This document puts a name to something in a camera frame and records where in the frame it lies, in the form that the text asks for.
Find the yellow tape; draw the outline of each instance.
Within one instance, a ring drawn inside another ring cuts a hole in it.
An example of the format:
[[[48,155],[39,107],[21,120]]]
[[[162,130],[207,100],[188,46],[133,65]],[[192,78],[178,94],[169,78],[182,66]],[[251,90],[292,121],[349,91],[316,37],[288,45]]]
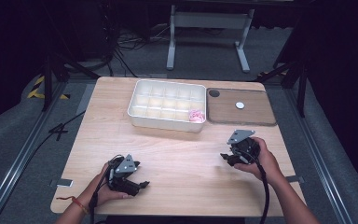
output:
[[[37,90],[39,89],[40,85],[42,84],[42,82],[44,80],[45,80],[45,76],[40,75],[40,77],[37,79],[37,81],[35,82],[34,86],[32,87],[30,93],[28,93],[28,98],[45,99],[45,94],[37,93]],[[71,98],[70,94],[63,94],[60,97],[60,99],[62,99],[62,100],[68,100],[69,98]]]

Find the human hand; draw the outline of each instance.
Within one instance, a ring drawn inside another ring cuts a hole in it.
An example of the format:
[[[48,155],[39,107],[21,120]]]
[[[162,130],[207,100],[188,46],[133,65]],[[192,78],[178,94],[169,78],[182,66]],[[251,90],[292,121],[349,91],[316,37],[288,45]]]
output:
[[[282,177],[284,178],[281,169],[275,156],[268,150],[266,142],[258,137],[252,137],[258,145],[260,145],[260,154],[258,156],[258,160],[260,164],[263,166],[264,170],[267,174],[267,181],[270,185],[274,186]],[[253,174],[255,177],[261,180],[261,173],[257,168],[255,163],[252,164],[243,164],[237,163],[234,164],[234,168]]]
[[[108,164],[106,163],[103,166],[103,169],[101,172],[96,175],[91,182],[89,182],[89,185],[86,187],[86,189],[80,194],[80,196],[77,198],[79,201],[82,202],[84,205],[88,205],[90,202],[90,199],[92,197],[92,194],[96,190],[98,184],[100,183],[101,178],[103,178],[103,174],[105,173],[106,169],[108,167]],[[98,191],[98,203],[97,206],[100,206],[110,200],[119,200],[119,199],[126,199],[130,196],[125,192],[118,192],[111,190],[106,184],[106,179],[103,179],[102,186],[100,190]]]

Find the wire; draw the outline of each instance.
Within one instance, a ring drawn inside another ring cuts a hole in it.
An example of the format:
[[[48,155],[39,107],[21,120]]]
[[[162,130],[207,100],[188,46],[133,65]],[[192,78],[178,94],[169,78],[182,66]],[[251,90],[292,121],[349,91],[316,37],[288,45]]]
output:
[[[121,68],[124,70],[124,77],[126,77],[126,76],[127,76],[127,70],[126,70],[126,68],[124,67],[123,62],[118,58],[118,56],[116,56],[116,55],[114,55],[114,56],[115,56],[115,58],[117,58],[118,61],[120,62],[120,66],[121,66]]]
[[[86,68],[89,69],[90,71],[98,70],[98,69],[103,68],[104,66],[108,65],[112,61],[112,59],[113,59],[112,55],[105,56],[105,57],[103,57],[101,63],[95,64],[92,66],[88,66]],[[65,67],[65,68],[70,73],[80,73],[81,72],[73,67]]]
[[[120,54],[117,52],[116,49],[115,49],[115,52],[117,53],[118,58],[124,63],[124,65],[126,65],[127,69],[131,72],[131,74],[132,74],[134,77],[137,77],[137,76],[132,72],[132,70],[129,68],[129,66],[126,64],[126,62],[124,62],[123,58],[121,58]]]
[[[255,158],[248,152],[245,152],[245,151],[242,151],[242,152],[245,153],[247,156],[249,156],[252,160],[255,161],[255,164],[257,165],[257,168],[261,173],[261,180],[263,181],[264,191],[266,193],[266,201],[264,203],[264,211],[263,211],[263,215],[261,216],[261,219],[260,219],[260,224],[263,224],[266,221],[267,213],[269,211],[269,183],[267,182],[267,173],[264,170],[263,166],[260,164],[260,161],[258,160],[258,158]]]
[[[110,77],[112,77],[114,74],[113,74],[113,70],[112,70],[112,67],[111,67],[110,63],[107,64],[107,68],[109,69]]]
[[[122,50],[135,50],[135,49],[141,49],[145,45],[154,44],[159,42],[160,40],[169,40],[164,37],[159,37],[160,35],[163,35],[167,30],[169,30],[170,26],[165,27],[162,31],[160,31],[158,34],[151,36],[150,39],[156,39],[153,41],[144,41],[141,37],[135,35],[132,32],[126,32],[122,33],[120,38],[117,41],[117,44],[119,45],[119,48]],[[132,46],[123,46],[123,44],[130,44],[132,43]]]
[[[70,123],[72,120],[78,118],[79,116],[83,115],[86,111],[81,112],[80,114],[76,115],[74,118],[69,119],[68,121],[66,121],[64,124],[60,124],[58,126],[56,126],[55,128],[53,128],[52,130],[50,130],[50,134],[45,138],[45,140],[43,140],[39,146],[37,146],[37,148],[34,150],[33,154],[31,155],[30,159],[28,159],[28,161],[26,162],[25,166],[24,166],[24,170],[26,169],[26,167],[28,166],[28,163],[31,161],[32,157],[34,156],[34,154],[36,153],[37,150],[39,150],[39,148],[41,148],[43,146],[43,144],[48,141],[48,139],[55,134],[55,131],[58,131],[60,128],[64,127],[66,124]]]
[[[197,29],[199,32],[204,33],[206,35],[218,36],[223,33],[224,29],[213,29],[213,28],[199,28]]]

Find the white storage container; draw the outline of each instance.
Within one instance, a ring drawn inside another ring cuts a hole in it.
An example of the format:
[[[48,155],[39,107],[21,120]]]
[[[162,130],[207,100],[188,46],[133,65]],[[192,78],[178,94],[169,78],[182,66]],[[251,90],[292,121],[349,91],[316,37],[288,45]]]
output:
[[[190,121],[194,112],[202,119]],[[201,85],[142,79],[136,83],[128,114],[134,126],[199,133],[206,120],[206,89]]]

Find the wrist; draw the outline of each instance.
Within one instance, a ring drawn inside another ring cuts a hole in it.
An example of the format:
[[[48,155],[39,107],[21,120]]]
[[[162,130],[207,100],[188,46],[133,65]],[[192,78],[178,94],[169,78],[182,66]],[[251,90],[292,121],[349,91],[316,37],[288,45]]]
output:
[[[92,194],[88,194],[88,193],[83,192],[77,197],[77,200],[81,204],[83,204],[83,206],[85,206],[87,209],[90,209],[89,208],[89,203],[90,203],[91,197],[92,197]]]
[[[284,175],[282,173],[279,173],[279,174],[274,175],[273,178],[269,178],[268,183],[274,189],[276,189],[277,187],[282,186],[285,183],[287,183],[287,180],[286,180],[286,178],[284,177]]]
[[[89,213],[89,209],[87,206],[84,205],[84,203],[82,203],[82,201],[78,200],[77,197],[75,196],[69,196],[69,197],[66,197],[66,198],[63,198],[63,197],[58,197],[57,199],[59,200],[68,200],[68,199],[71,199],[72,200],[72,203],[66,208],[65,212],[66,211],[74,211],[74,208],[75,207],[78,207],[78,208],[81,208],[82,210],[82,214],[83,215],[87,215]]]

